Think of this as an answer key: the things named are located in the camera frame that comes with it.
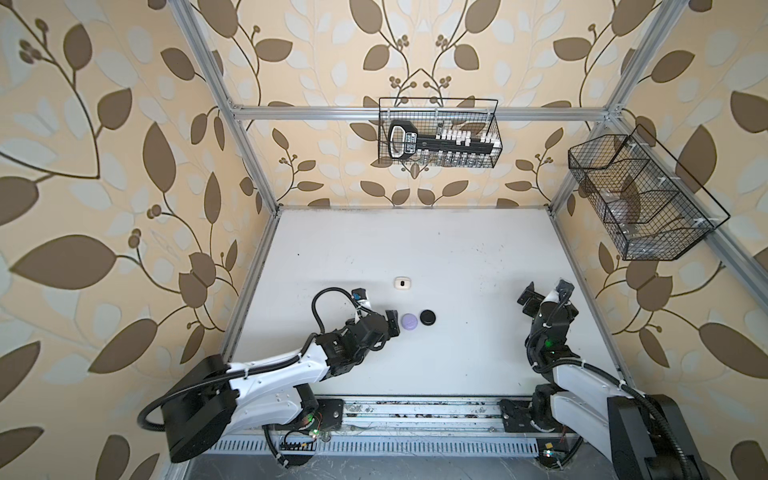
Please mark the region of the purple round charging case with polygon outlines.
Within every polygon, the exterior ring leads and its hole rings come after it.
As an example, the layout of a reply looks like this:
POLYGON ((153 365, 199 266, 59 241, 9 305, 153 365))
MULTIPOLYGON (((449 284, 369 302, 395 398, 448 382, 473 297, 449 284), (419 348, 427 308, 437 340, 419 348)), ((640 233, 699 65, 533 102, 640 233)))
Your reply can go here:
POLYGON ((419 318, 412 313, 406 313, 401 317, 401 326, 405 330, 415 330, 419 324, 419 318))

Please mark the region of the black round charging case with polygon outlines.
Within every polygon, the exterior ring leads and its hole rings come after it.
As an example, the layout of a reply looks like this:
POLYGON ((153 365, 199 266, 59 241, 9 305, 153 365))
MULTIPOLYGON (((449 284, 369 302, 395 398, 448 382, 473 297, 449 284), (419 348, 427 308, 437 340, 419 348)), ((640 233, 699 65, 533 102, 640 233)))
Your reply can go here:
POLYGON ((437 316, 432 310, 425 309, 420 312, 419 320, 425 326, 432 326, 436 323, 437 316))

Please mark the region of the cream earbud charging case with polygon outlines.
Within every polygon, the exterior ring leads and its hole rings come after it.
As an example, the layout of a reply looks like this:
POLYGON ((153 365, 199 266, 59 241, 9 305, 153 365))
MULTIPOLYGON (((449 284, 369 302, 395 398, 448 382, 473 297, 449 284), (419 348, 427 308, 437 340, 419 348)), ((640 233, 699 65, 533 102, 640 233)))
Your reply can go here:
POLYGON ((412 281, 409 277, 397 277, 394 279, 394 288, 397 290, 408 290, 412 286, 412 281))

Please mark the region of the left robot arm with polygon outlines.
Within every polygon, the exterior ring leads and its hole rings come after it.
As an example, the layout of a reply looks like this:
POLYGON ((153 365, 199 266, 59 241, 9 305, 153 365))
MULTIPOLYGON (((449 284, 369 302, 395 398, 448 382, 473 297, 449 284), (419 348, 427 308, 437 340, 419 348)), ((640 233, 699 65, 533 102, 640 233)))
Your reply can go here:
POLYGON ((313 450, 342 425, 343 400, 321 400, 313 385, 350 372, 400 334, 397 311, 374 311, 365 289, 336 291, 354 309, 341 327, 327 329, 313 308, 318 329, 297 350, 245 363, 206 357, 139 412, 138 426, 164 433, 174 464, 226 435, 259 429, 274 458, 290 467, 292 453, 313 450))

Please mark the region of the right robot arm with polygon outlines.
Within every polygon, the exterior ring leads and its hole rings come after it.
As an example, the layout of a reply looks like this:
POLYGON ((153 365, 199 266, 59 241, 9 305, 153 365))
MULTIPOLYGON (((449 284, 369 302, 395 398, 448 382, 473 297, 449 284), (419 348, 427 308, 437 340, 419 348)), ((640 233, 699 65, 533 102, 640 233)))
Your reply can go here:
POLYGON ((633 388, 568 346, 569 328, 579 313, 573 292, 573 284, 560 280, 546 295, 529 284, 518 299, 531 320, 526 358, 544 381, 514 420, 542 433, 571 429, 577 442, 598 450, 620 479, 708 478, 674 400, 633 388))

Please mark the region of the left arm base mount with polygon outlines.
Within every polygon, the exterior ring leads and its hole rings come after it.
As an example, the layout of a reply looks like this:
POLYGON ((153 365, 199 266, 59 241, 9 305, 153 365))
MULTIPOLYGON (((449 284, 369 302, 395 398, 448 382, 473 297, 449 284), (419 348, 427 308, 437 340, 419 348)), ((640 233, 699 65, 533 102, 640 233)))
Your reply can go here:
POLYGON ((286 469, 306 464, 331 439, 331 433, 341 428, 344 406, 342 399, 320 399, 287 425, 264 426, 269 452, 286 469))

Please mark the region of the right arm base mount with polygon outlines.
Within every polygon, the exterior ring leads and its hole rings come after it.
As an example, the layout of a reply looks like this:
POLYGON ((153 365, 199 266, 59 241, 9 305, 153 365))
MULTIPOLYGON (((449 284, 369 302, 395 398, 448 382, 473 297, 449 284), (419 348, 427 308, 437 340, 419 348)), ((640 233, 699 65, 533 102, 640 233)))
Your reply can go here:
POLYGON ((536 462, 544 469, 562 470, 575 458, 584 440, 550 414, 535 413, 531 400, 498 402, 505 433, 523 434, 536 443, 536 462))

